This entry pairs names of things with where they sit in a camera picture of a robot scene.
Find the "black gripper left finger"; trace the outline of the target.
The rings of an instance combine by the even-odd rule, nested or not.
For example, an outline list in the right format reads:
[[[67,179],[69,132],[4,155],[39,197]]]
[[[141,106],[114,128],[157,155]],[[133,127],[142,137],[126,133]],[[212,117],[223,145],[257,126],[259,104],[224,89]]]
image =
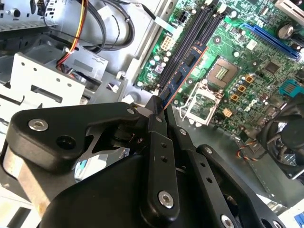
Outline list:
[[[174,157],[168,132],[156,96],[139,109],[107,103],[24,110],[12,117],[0,164],[43,218],[64,190],[126,157]]]

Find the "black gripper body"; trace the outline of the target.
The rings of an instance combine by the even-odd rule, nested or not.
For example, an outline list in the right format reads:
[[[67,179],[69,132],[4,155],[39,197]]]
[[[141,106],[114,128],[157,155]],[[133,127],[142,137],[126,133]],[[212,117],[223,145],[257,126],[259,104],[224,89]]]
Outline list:
[[[214,211],[173,156],[135,155],[64,190],[48,206],[42,228],[219,228]]]

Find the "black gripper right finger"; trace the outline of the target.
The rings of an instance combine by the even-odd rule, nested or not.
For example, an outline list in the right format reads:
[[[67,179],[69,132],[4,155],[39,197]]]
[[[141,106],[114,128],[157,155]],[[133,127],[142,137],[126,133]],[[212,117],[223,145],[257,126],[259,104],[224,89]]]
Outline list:
[[[172,108],[166,109],[169,137],[173,141],[175,163],[185,168],[189,193],[205,228],[283,228],[283,222],[233,171],[206,145],[195,147],[189,133],[176,123]]]

